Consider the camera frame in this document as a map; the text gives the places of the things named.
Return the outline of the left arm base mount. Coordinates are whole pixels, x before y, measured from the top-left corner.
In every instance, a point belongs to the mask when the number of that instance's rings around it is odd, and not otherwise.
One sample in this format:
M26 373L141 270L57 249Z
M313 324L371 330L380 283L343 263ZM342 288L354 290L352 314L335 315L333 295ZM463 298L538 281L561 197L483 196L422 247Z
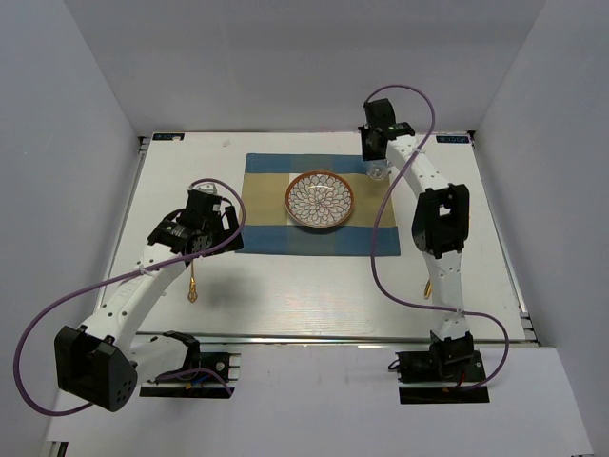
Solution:
M167 331L131 350L143 398L229 399L242 355L204 345L196 337Z

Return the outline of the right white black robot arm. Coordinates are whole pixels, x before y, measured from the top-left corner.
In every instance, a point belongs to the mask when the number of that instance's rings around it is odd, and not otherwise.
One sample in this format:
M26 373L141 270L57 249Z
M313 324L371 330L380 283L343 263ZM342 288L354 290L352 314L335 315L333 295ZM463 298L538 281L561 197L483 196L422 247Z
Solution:
M474 354L473 337L464 311L461 263L469 233L469 190L450 183L426 155L400 138L414 130L396 121L388 99L363 104L366 123L359 127L363 159L386 159L417 197L411 234L426 263L432 305L442 310L430 330L429 366L443 380L454 378Z

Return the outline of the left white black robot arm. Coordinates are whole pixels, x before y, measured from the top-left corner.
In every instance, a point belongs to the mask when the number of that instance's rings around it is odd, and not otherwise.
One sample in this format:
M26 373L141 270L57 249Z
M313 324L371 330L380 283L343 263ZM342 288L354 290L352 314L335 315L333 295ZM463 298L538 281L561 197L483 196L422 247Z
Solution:
M152 230L135 269L115 279L110 297L78 328L58 332L54 352L61 390L114 412L146 382L227 385L224 375L206 367L200 343L191 335L169 330L140 346L132 344L167 288L196 259L243 247L245 205L221 196L221 184L213 178L192 183L185 207Z

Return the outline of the floral ceramic plate orange rim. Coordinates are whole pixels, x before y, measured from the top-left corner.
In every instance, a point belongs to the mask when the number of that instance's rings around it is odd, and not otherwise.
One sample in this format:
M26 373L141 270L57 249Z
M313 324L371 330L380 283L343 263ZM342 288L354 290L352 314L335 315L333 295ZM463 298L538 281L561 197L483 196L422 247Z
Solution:
M342 225L354 209L352 187L340 175L313 170L296 175L285 191L285 209L296 225L332 229Z

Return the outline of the blue beige white cloth napkin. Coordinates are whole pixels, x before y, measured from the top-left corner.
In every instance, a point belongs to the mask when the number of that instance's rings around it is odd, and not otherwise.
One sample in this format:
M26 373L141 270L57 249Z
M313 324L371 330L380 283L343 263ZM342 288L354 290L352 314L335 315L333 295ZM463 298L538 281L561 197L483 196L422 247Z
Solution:
M300 174L329 171L352 188L354 209L335 228L308 228L294 221L285 207L285 192ZM388 178L374 180L358 155L249 153L242 199L246 227L242 253L299 256L367 256Z

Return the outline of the clear drinking glass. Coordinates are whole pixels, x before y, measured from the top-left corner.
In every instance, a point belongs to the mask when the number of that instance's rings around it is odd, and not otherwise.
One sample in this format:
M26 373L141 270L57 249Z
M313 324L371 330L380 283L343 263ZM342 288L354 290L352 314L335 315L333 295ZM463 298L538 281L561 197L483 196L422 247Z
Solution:
M367 175L376 181L384 180L390 173L390 165L384 160L370 161L366 165Z

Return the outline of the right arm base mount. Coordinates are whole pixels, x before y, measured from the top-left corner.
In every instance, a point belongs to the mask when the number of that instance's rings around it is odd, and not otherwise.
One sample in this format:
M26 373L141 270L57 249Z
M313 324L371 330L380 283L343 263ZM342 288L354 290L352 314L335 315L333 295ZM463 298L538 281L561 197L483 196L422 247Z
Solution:
M402 351L387 367L398 375L402 405L473 405L488 404L486 386L470 389L485 376L481 354L476 350L469 361L458 362L447 372L432 365L428 351Z

